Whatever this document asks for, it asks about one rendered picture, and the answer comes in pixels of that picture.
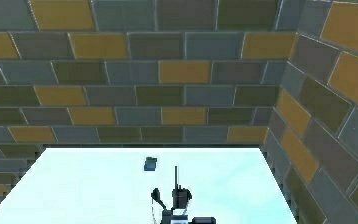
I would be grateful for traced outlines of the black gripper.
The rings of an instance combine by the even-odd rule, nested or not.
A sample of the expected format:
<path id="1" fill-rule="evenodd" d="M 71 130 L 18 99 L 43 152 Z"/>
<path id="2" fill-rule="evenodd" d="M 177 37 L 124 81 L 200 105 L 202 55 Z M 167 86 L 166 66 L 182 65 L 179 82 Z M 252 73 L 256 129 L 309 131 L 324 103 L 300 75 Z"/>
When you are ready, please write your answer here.
<path id="1" fill-rule="evenodd" d="M 171 224 L 173 212 L 171 210 L 167 210 L 166 205 L 161 200 L 160 191 L 158 188 L 153 189 L 153 191 L 151 192 L 151 198 L 153 201 L 157 202 L 163 209 L 163 211 L 161 212 L 160 224 Z M 192 193 L 189 189 L 187 189 L 187 201 L 186 201 L 185 208 L 182 212 L 182 215 L 186 215 L 191 199 L 192 199 Z"/>

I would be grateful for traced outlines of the black radio with antenna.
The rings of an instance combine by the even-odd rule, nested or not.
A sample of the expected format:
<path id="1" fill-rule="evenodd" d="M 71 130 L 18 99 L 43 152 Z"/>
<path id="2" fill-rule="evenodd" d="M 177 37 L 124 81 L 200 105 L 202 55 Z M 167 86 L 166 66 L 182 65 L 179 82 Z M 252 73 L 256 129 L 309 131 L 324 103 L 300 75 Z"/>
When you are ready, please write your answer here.
<path id="1" fill-rule="evenodd" d="M 185 209 L 189 201 L 189 190 L 178 183 L 178 167 L 175 167 L 174 189 L 172 190 L 172 209 Z"/>

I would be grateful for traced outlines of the small blue box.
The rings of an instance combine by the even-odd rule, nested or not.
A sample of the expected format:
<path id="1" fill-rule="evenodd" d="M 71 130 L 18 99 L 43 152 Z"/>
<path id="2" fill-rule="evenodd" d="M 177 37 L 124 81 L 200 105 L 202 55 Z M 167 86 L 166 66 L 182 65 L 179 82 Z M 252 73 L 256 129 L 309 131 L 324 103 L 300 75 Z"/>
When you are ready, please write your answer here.
<path id="1" fill-rule="evenodd" d="M 144 162 L 145 171 L 155 171 L 157 165 L 157 159 L 155 157 L 147 157 Z"/>

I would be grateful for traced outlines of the white table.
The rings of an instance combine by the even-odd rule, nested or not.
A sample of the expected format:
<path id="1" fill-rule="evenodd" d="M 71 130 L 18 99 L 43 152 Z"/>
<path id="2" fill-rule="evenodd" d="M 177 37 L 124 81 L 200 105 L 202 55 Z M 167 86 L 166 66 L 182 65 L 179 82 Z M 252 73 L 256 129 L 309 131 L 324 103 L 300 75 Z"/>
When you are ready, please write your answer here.
<path id="1" fill-rule="evenodd" d="M 155 171 L 145 171 L 155 157 Z M 171 206 L 178 183 L 188 214 L 217 224 L 296 224 L 257 149 L 47 149 L 0 204 L 0 224 L 154 224 L 158 188 Z"/>

